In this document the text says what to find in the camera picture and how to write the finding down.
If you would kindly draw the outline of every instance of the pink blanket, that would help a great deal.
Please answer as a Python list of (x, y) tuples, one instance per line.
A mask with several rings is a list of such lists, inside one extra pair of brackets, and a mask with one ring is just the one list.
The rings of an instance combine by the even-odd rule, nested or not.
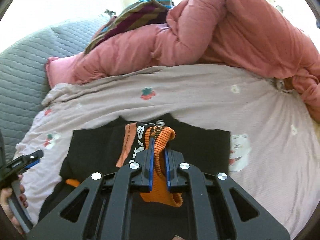
[(310, 114), (320, 121), (320, 56), (311, 39), (266, 0), (185, 0), (167, 24), (118, 34), (88, 55), (80, 53), (66, 72), (84, 84), (142, 68), (194, 63), (245, 68), (262, 77), (293, 76)]

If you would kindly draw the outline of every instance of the silver bolt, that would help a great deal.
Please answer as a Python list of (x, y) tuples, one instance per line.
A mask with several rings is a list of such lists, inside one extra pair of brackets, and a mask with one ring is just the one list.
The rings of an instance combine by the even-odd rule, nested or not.
[(179, 167), (183, 170), (187, 170), (190, 168), (190, 165), (188, 163), (180, 163)]
[(137, 168), (140, 167), (139, 163), (130, 163), (129, 167), (133, 170), (136, 170)]
[(91, 179), (98, 180), (101, 179), (102, 174), (100, 172), (95, 172), (91, 175)]
[(226, 180), (228, 176), (227, 176), (227, 174), (220, 172), (217, 177), (218, 177), (218, 179)]

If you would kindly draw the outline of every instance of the blue-gray quilted cover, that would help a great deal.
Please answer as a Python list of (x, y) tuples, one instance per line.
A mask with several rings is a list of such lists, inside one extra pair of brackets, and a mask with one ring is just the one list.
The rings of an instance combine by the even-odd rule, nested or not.
[(107, 21), (105, 13), (66, 21), (33, 33), (0, 54), (0, 129), (7, 161), (15, 146), (43, 109), (49, 91), (44, 65), (51, 56), (68, 57), (83, 51), (94, 33)]

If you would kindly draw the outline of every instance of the striped fabric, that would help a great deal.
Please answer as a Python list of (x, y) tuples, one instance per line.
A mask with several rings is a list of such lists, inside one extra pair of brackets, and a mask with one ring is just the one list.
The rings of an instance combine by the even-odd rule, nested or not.
[(88, 54), (100, 43), (119, 33), (144, 25), (165, 23), (168, 10), (173, 6), (172, 0), (139, 0), (129, 5), (118, 17), (113, 16), (102, 26), (101, 31), (93, 37), (84, 53)]

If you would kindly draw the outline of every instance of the triangular cutout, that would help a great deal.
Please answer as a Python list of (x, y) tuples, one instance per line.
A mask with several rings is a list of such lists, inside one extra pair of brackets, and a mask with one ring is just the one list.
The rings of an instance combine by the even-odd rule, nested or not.
[(242, 222), (258, 217), (258, 211), (235, 188), (231, 188), (230, 193)]
[(89, 193), (89, 189), (82, 191), (61, 213), (60, 217), (76, 223)]

